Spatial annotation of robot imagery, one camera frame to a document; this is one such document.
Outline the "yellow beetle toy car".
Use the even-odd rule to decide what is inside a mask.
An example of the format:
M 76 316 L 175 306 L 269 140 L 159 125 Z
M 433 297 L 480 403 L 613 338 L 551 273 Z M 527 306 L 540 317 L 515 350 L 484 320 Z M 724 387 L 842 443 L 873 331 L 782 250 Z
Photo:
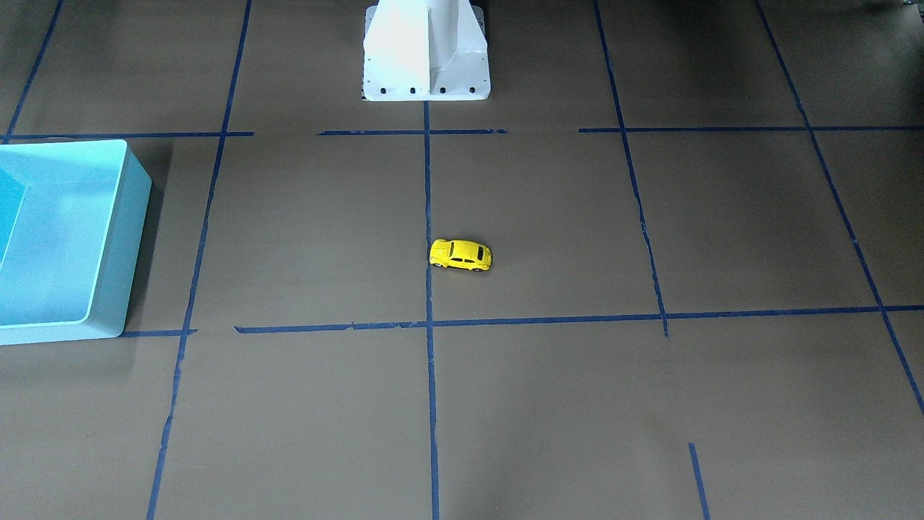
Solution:
M 443 269 L 482 272 L 491 269 L 494 256 L 487 246 L 476 241 L 437 239 L 430 244 L 428 261 Z

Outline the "light blue plastic bin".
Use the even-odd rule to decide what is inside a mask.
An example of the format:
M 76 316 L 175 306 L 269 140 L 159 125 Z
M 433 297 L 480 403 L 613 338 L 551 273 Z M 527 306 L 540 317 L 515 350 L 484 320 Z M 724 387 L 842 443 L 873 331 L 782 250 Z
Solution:
M 152 181 L 124 139 L 6 144 L 1 342 L 116 338 Z

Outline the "white pedestal column base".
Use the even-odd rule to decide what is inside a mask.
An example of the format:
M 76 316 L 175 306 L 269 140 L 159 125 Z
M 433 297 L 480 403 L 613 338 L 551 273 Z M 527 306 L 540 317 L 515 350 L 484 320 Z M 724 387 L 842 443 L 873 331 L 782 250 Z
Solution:
M 362 96 L 370 102 L 491 95 L 484 10 L 469 1 L 380 1 L 365 12 Z

